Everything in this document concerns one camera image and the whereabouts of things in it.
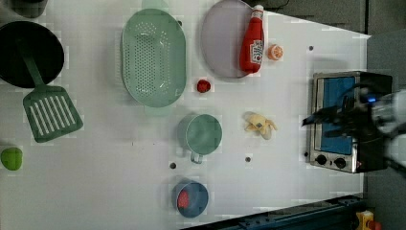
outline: toaster oven knob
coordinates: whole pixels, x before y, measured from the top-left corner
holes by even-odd
[[[323,155],[319,155],[319,156],[317,156],[316,161],[320,165],[325,165],[325,163],[327,162],[327,158]]]
[[[344,169],[346,167],[346,160],[343,158],[338,158],[334,161],[334,164],[337,166],[338,169]]]

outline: white table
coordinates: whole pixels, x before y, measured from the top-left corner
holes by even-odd
[[[267,12],[265,44],[283,46],[283,60],[265,58],[258,76],[224,80],[208,70],[199,46],[202,19],[215,2],[169,1],[187,38],[188,84],[169,116],[149,117],[120,73],[122,29],[141,1],[50,0],[33,21],[61,39],[66,62],[52,84],[68,91],[84,127],[36,143],[22,106],[30,90],[0,81],[0,144],[24,152],[21,170],[0,170],[2,230],[176,229],[363,191],[363,174],[305,162],[301,120],[313,73],[365,70],[368,36]],[[212,81],[212,92],[194,91],[200,78]],[[270,141],[245,132],[248,111],[273,119],[280,130]],[[220,148],[202,165],[183,155],[174,134],[190,112],[214,115],[224,131]],[[170,204],[182,176],[210,191],[198,218],[183,218]]]

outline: blue bowl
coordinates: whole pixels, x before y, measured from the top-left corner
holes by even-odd
[[[177,200],[182,191],[186,191],[189,195],[189,206],[187,208],[179,208]],[[203,213],[209,203],[209,192],[204,185],[189,179],[183,179],[179,182],[172,192],[172,204],[179,213],[185,218],[195,218]]]

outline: white plate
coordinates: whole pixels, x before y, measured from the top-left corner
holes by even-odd
[[[209,68],[219,77],[241,78],[239,51],[252,9],[239,0],[223,0],[208,11],[202,26],[201,48]]]

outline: spatula handle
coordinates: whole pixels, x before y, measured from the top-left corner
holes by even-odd
[[[15,43],[18,47],[18,51],[20,52],[21,57],[23,57],[24,62],[26,63],[27,69],[30,72],[31,77],[34,80],[35,86],[43,85],[44,81],[42,80],[38,67],[35,64],[31,48],[27,45],[27,42],[22,38],[17,39]]]

